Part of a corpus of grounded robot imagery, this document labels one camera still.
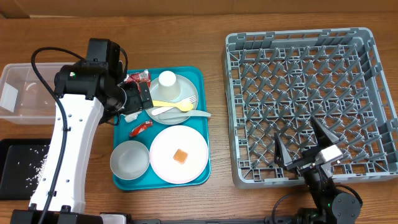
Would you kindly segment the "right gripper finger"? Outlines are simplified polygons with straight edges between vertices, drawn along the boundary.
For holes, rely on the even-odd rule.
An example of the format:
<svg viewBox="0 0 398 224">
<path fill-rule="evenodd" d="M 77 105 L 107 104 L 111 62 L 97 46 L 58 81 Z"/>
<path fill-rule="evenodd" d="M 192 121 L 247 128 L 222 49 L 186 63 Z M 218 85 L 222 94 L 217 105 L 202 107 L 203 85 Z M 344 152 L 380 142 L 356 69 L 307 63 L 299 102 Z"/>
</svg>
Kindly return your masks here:
<svg viewBox="0 0 398 224">
<path fill-rule="evenodd" d="M 322 125 L 316 117 L 311 117 L 310 122 L 319 147 L 326 148 L 339 143 L 339 137 Z"/>
<path fill-rule="evenodd" d="M 274 163 L 285 170 L 292 170 L 292 158 L 278 133 L 274 134 Z"/>
</svg>

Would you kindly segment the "grey bowl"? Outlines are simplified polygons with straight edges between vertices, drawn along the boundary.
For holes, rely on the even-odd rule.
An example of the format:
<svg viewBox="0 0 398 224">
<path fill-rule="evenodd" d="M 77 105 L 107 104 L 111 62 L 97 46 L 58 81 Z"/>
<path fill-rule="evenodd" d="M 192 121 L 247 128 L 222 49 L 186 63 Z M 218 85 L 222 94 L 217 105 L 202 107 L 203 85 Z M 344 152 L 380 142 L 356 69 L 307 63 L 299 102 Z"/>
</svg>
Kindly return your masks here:
<svg viewBox="0 0 398 224">
<path fill-rule="evenodd" d="M 139 141 L 119 144 L 110 157 L 112 173 L 122 180 L 134 180 L 142 176 L 150 164 L 148 148 Z"/>
</svg>

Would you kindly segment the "orange food cube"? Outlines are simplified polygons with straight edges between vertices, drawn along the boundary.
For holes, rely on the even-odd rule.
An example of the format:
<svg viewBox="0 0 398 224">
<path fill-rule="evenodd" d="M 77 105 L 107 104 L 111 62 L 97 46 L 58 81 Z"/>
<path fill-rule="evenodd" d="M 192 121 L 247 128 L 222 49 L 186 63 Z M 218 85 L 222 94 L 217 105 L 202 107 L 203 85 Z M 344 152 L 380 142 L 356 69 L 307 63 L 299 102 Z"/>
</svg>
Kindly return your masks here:
<svg viewBox="0 0 398 224">
<path fill-rule="evenodd" d="M 185 151 L 183 151 L 181 149 L 178 149 L 175 152 L 175 154 L 173 156 L 173 159 L 174 159 L 174 161 L 178 162 L 179 164 L 184 164 L 185 161 L 187 160 L 187 157 L 188 157 L 188 153 L 187 152 L 185 152 Z"/>
</svg>

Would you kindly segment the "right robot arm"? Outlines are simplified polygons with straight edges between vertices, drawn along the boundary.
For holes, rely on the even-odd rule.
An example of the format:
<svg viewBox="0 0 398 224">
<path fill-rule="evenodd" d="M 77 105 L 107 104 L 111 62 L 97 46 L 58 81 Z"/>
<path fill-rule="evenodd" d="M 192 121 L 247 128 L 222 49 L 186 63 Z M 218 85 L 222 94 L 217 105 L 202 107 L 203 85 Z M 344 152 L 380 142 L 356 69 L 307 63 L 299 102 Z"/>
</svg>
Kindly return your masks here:
<svg viewBox="0 0 398 224">
<path fill-rule="evenodd" d="M 357 191 L 335 184 L 331 163 L 343 157 L 337 146 L 339 138 L 316 118 L 310 118 L 317 145 L 306 150 L 300 159 L 292 160 L 279 134 L 274 134 L 274 162 L 282 169 L 301 174 L 315 208 L 300 208 L 285 223 L 354 223 L 363 201 Z"/>
</svg>

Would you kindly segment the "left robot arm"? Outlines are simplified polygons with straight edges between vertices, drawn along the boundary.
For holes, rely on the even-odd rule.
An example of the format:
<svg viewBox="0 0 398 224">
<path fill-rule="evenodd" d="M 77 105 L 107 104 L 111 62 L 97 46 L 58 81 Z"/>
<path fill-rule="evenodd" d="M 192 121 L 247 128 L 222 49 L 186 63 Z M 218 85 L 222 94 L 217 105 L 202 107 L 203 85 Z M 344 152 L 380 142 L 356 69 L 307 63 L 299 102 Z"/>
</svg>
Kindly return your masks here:
<svg viewBox="0 0 398 224">
<path fill-rule="evenodd" d="M 132 223 L 126 213 L 85 213 L 85 180 L 97 127 L 121 114 L 153 107 L 146 82 L 127 82 L 126 52 L 109 39 L 91 38 L 86 57 L 64 65 L 51 88 L 40 74 L 35 58 L 32 69 L 56 103 L 55 123 L 47 161 L 26 210 L 14 210 L 17 223 Z"/>
</svg>

